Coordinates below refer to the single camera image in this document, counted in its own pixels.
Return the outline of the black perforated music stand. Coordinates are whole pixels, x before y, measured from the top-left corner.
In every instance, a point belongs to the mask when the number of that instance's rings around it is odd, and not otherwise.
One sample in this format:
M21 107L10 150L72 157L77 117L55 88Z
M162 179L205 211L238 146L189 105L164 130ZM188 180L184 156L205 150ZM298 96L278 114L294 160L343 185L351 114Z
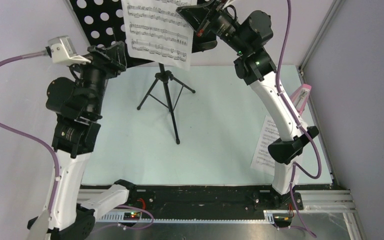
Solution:
M90 46L107 48L118 41L123 41L125 43L124 52L127 68L154 62L151 60L134 58L129 55L126 44L126 29L121 2L122 0L69 0L67 4L80 24ZM198 37L193 33L192 54L211 50L216 46L216 36ZM174 109L176 105L171 101L168 82L176 81L183 89L188 89L192 93L195 93L196 91L174 77L171 71L166 70L166 64L158 63L158 65L159 72L155 74L155 80L145 96L151 96L152 90L157 82L162 82L167 102L165 107L167 107L172 118L172 123L175 125Z

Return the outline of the white sheet music page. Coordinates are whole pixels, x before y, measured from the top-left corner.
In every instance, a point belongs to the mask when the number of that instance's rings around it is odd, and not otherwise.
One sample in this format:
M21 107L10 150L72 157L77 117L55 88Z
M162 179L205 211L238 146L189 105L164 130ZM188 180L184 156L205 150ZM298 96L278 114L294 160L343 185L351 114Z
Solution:
M268 151L268 146L278 138L279 132L273 118L266 115L250 164L251 169L263 172L270 176L275 175L275 160L271 157Z
M196 4L195 0L121 1L129 56L188 71L194 31L176 9Z

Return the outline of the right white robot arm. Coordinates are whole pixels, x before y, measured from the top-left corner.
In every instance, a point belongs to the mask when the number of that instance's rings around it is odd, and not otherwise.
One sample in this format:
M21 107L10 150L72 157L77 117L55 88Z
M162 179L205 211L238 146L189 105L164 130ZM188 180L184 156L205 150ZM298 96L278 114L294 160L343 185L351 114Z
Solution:
M316 126L302 120L280 80L277 67L265 50L273 37L271 16L253 11L242 23L224 9L222 0L181 6L176 12L191 26L197 37L214 34L238 55L233 62L236 75L251 87L263 102L277 127L279 138L268 146L275 161L271 204L285 208L291 201L289 192L296 184L293 165L303 148L318 134Z

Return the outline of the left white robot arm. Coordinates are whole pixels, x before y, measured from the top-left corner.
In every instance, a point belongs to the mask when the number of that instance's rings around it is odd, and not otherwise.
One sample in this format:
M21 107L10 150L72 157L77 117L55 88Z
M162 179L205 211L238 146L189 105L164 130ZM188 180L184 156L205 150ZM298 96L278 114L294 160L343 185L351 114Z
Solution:
M28 222L30 240L84 240L105 214L123 205L133 208L138 194L133 184L119 180L104 192L78 202L82 178L101 128L103 99L109 79L127 68L125 44L90 46L76 53L67 36L51 39L48 54L55 64L67 66L72 78L58 77L46 91L46 108L56 114L50 152L56 159L49 203Z

